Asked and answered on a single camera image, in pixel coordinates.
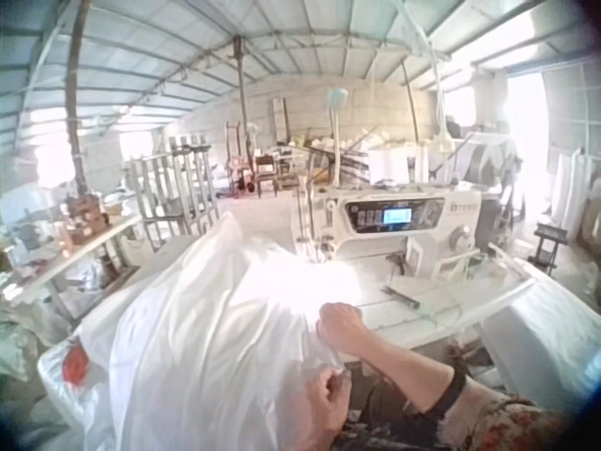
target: black wrist strap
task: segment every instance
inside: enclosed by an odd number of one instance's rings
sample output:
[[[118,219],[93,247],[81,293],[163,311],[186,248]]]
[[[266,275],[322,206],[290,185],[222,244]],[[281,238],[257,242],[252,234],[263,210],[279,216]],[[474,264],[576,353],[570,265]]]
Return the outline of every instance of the black wrist strap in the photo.
[[[453,407],[463,387],[466,385],[466,375],[460,371],[455,370],[451,383],[444,391],[437,403],[428,412],[424,413],[429,419],[434,421],[440,421],[444,418],[447,411]]]

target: hand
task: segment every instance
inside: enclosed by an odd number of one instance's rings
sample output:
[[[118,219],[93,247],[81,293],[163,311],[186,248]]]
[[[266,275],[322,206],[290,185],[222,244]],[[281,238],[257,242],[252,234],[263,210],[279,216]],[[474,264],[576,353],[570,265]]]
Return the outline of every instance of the hand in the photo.
[[[319,316],[319,337],[334,350],[361,358],[369,335],[361,310],[347,303],[326,303],[321,307]]]
[[[334,438],[345,425],[350,401],[350,371],[337,374],[334,368],[323,369],[315,379],[305,386],[305,401],[297,403],[297,408],[305,405],[297,424],[297,445],[299,451],[329,450]]]

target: metal rack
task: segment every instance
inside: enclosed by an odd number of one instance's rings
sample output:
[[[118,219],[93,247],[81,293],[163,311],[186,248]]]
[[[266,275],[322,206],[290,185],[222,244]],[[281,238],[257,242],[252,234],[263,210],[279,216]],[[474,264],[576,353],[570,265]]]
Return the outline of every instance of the metal rack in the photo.
[[[197,136],[169,138],[171,153],[131,162],[133,190],[146,235],[157,251],[166,238],[204,235],[219,219],[208,151]]]

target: workshop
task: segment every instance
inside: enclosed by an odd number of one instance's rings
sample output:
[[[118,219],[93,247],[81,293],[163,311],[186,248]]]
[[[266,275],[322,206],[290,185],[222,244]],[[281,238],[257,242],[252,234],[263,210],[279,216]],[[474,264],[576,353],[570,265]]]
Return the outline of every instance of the workshop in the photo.
[[[598,449],[584,0],[7,0],[0,448]]]

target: metal roof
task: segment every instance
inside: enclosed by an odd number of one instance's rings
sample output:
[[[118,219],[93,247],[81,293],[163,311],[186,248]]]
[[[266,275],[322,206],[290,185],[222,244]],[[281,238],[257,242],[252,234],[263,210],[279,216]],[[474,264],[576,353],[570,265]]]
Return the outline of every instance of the metal roof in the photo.
[[[281,73],[336,74],[432,89],[429,59],[411,54],[413,32],[398,11],[401,1],[92,0],[77,72],[80,129],[160,127],[237,89],[236,35],[245,37],[248,84]],[[80,0],[2,3],[0,146],[6,150],[32,144],[40,128],[32,131],[31,111],[65,106]],[[446,88],[465,84],[475,70],[594,46],[593,30],[570,0],[405,4],[447,61],[440,68]]]

